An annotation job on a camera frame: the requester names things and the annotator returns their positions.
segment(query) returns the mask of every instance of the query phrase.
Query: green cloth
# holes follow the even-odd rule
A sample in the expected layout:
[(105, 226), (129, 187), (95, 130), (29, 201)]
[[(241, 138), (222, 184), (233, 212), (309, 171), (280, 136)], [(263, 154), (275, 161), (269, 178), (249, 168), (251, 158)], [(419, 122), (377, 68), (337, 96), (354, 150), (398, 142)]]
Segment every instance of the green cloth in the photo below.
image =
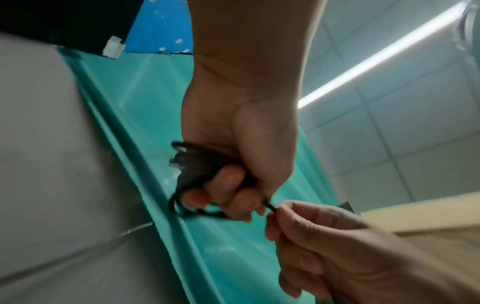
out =
[[(191, 56), (122, 54), (110, 60), (61, 49), (85, 103), (105, 133), (165, 243), (191, 303), (314, 303), (299, 301), (278, 284), (275, 244), (265, 239), (265, 218), (251, 224), (171, 215), (167, 199), (178, 170), (169, 167), (181, 140), (181, 104), (192, 78)], [(273, 198), (338, 205), (338, 199), (300, 132), (295, 171)]]

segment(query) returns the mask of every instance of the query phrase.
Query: fluorescent light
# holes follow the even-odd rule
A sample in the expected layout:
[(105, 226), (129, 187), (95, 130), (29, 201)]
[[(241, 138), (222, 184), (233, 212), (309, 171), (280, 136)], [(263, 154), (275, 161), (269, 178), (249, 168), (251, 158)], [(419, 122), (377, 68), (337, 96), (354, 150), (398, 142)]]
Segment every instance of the fluorescent light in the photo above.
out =
[(367, 60), (361, 62), (357, 66), (341, 74), (340, 76), (325, 84), (321, 88), (303, 97), (298, 102), (298, 108), (301, 109), (304, 106), (318, 100), (320, 97), (325, 96), (326, 94), (346, 84), (347, 82), (353, 80), (361, 74), (373, 69), (377, 65), (406, 50), (417, 42), (420, 42), (421, 40), (427, 38), (435, 32), (438, 32), (441, 29), (451, 25), (462, 16), (466, 7), (467, 4), (461, 2), (456, 6), (452, 7), (451, 9), (447, 10), (446, 12), (438, 15), (437, 17), (425, 23), (410, 34), (406, 35), (405, 37), (401, 38), (400, 40), (396, 41), (395, 43), (389, 45), (385, 49), (371, 56)]

